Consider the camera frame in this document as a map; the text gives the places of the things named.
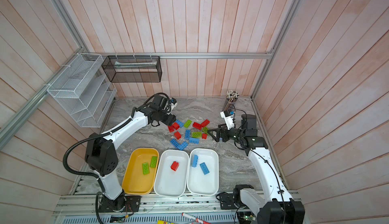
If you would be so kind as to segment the blue lego brick bottom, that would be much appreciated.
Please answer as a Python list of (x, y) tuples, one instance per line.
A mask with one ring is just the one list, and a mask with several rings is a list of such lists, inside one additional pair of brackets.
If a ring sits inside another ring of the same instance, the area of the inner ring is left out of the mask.
[(210, 173), (210, 171), (209, 171), (209, 169), (208, 169), (206, 163), (204, 163), (204, 162), (201, 163), (201, 164), (200, 164), (200, 168), (201, 168), (201, 170), (202, 170), (202, 172), (203, 172), (204, 175), (207, 175), (207, 174)]

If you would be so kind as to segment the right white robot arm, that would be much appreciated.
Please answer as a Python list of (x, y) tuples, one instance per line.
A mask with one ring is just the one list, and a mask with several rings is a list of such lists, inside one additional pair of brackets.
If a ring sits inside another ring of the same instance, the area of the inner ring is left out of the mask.
[(260, 196), (250, 185), (237, 185), (236, 205), (248, 207), (259, 224), (302, 224), (305, 208), (293, 199), (276, 171), (265, 139), (258, 136), (256, 116), (242, 115), (241, 126), (236, 127), (233, 111), (223, 111), (220, 115), (225, 123), (208, 130), (208, 135), (216, 142), (234, 141), (253, 164), (263, 190)]

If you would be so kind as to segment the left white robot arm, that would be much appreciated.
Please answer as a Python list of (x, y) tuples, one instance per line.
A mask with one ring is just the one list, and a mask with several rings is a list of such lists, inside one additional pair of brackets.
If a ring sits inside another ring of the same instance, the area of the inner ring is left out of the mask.
[[(63, 166), (66, 171), (75, 175), (88, 175), (97, 179), (102, 190), (102, 201), (114, 211), (122, 211), (126, 205), (125, 192), (116, 174), (119, 162), (116, 150), (135, 132), (143, 127), (157, 122), (171, 126), (176, 122), (172, 110), (177, 106), (177, 100), (166, 93), (158, 92), (148, 98), (141, 106), (134, 107), (131, 115), (117, 126), (102, 134), (91, 134), (88, 138), (72, 145), (63, 156)], [(70, 153), (78, 146), (86, 143), (85, 162), (92, 172), (72, 169), (68, 164)]]

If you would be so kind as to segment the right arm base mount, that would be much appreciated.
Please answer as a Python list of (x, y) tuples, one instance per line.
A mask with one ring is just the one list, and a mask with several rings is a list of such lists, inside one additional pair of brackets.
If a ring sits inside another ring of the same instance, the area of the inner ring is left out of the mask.
[(238, 208), (241, 208), (241, 206), (235, 201), (234, 194), (232, 193), (221, 192), (215, 197), (219, 201), (220, 208), (222, 210), (237, 210)]

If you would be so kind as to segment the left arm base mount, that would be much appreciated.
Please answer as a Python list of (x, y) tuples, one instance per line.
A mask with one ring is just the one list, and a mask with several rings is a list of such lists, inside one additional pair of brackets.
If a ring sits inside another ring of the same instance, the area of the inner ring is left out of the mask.
[(119, 196), (116, 200), (110, 200), (104, 195), (98, 201), (97, 210), (101, 212), (138, 212), (141, 196)]

